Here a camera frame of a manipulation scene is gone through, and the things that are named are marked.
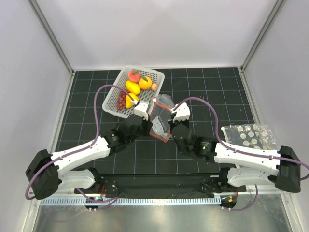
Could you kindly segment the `clear zip bag orange zipper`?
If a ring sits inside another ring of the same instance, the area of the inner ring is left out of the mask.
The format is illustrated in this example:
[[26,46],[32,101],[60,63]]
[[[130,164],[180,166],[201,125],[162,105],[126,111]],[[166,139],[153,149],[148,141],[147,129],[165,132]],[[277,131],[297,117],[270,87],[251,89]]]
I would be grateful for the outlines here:
[[153,99],[153,108],[150,113],[152,127],[150,135],[166,143],[170,138],[169,120],[171,119],[170,108],[175,104],[170,95],[159,94]]

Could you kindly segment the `yellow toy pear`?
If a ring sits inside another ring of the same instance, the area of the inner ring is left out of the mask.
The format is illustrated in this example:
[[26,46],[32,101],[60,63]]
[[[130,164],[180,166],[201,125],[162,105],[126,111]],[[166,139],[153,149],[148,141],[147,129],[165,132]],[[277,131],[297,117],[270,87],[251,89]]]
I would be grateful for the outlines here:
[[134,93],[129,93],[128,95],[126,95],[126,98],[125,98],[125,107],[127,109],[135,105],[132,99],[134,99],[137,102],[139,101],[139,98],[137,95],[135,95]]

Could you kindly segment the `red toy grapes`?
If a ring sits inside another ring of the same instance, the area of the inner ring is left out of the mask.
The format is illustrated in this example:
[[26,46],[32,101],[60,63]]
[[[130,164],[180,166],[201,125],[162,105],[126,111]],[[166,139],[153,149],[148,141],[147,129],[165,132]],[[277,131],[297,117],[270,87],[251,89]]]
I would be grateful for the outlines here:
[[126,93],[124,93],[123,91],[120,91],[117,105],[116,105],[117,111],[121,111],[125,107],[125,104],[126,104]]

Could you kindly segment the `white perforated plastic basket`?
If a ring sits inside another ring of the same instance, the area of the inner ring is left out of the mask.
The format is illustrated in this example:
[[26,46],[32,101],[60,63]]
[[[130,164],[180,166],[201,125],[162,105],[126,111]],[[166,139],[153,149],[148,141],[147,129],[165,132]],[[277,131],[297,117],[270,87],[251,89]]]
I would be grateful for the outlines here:
[[[153,98],[156,97],[163,85],[165,75],[162,72],[149,69],[149,68],[143,68],[139,66],[125,66],[120,73],[118,74],[116,80],[114,81],[113,85],[119,86],[123,89],[125,89],[125,83],[128,80],[128,75],[131,70],[138,70],[140,71],[141,75],[148,76],[152,80],[153,83],[158,85],[157,91],[150,90],[141,90],[141,93],[139,94],[139,100],[148,102],[148,109],[147,113],[150,114],[154,105]],[[129,109],[126,109],[125,107],[118,111],[116,109],[118,97],[120,96],[120,90],[117,88],[110,88],[103,104],[102,109],[110,113],[111,115],[120,117],[120,118],[127,118],[130,114],[134,113],[134,107],[131,107]]]

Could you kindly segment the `yellow toy mango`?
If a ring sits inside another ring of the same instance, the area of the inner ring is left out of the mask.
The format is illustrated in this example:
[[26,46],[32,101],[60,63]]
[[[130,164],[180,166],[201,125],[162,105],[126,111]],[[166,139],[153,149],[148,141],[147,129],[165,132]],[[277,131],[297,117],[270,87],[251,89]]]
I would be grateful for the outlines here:
[[129,80],[126,81],[126,89],[135,95],[139,95],[141,91],[141,88],[137,83]]

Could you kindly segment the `orange toy with leaf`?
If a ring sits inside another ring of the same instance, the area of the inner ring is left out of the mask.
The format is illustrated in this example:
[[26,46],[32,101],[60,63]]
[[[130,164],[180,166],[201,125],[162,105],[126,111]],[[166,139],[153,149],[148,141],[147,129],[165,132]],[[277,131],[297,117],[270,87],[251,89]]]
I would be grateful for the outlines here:
[[141,76],[138,84],[142,90],[148,90],[152,86],[152,80],[148,76]]

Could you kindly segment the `pink toy peach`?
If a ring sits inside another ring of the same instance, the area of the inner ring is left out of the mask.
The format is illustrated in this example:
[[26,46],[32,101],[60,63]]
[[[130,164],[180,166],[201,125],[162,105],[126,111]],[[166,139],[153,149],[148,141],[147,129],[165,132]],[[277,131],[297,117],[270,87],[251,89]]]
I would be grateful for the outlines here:
[[137,83],[140,80],[140,71],[139,70],[131,70],[128,73],[128,79],[129,81],[133,83]]

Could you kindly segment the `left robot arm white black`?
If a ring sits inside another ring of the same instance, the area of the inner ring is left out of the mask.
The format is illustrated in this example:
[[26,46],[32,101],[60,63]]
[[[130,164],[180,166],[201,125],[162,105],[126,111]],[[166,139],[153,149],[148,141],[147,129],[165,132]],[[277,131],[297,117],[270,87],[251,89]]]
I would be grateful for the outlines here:
[[148,136],[151,127],[148,114],[132,114],[88,143],[60,152],[49,153],[47,149],[37,152],[25,172],[29,181],[26,199],[42,200],[58,190],[87,189],[98,193],[102,189],[99,173],[94,168],[83,171],[76,168],[125,150],[140,136]]

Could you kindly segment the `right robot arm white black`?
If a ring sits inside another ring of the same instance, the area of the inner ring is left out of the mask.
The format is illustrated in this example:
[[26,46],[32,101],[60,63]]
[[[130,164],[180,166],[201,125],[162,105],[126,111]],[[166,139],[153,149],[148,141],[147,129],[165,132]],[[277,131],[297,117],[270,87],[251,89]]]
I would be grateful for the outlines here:
[[222,191],[243,185],[274,185],[279,190],[301,191],[300,160],[288,146],[279,150],[258,150],[196,135],[187,120],[169,120],[170,132],[180,153],[210,163],[239,165],[218,178]]

